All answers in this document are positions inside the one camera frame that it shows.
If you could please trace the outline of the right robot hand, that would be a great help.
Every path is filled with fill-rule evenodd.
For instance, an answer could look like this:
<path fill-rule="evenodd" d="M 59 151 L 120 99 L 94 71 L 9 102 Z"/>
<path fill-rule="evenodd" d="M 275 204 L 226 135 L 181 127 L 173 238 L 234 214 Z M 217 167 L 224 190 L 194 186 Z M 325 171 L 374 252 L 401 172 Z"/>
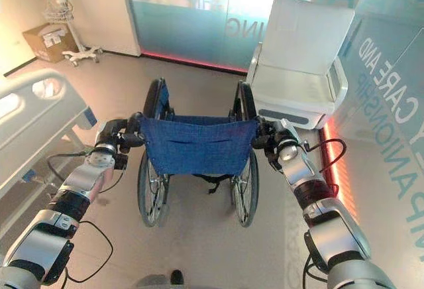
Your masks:
<path fill-rule="evenodd" d="M 263 117 L 257 117 L 256 120 L 258 129 L 252 140 L 252 147 L 263 150 L 269 164 L 280 170 L 282 166 L 278 161 L 279 153 L 286 147 L 299 146 L 299 140 L 280 121 L 267 121 Z"/>

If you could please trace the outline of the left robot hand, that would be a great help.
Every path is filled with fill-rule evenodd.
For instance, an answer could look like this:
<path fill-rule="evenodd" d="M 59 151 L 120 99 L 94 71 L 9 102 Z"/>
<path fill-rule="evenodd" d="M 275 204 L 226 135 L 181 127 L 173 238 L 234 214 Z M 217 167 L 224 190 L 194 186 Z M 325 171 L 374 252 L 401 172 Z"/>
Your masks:
<path fill-rule="evenodd" d="M 133 113 L 128 119 L 113 119 L 99 129 L 95 139 L 95 150 L 106 150 L 117 154 L 128 154 L 131 148 L 145 143 L 140 133 L 143 118 L 141 112 Z"/>

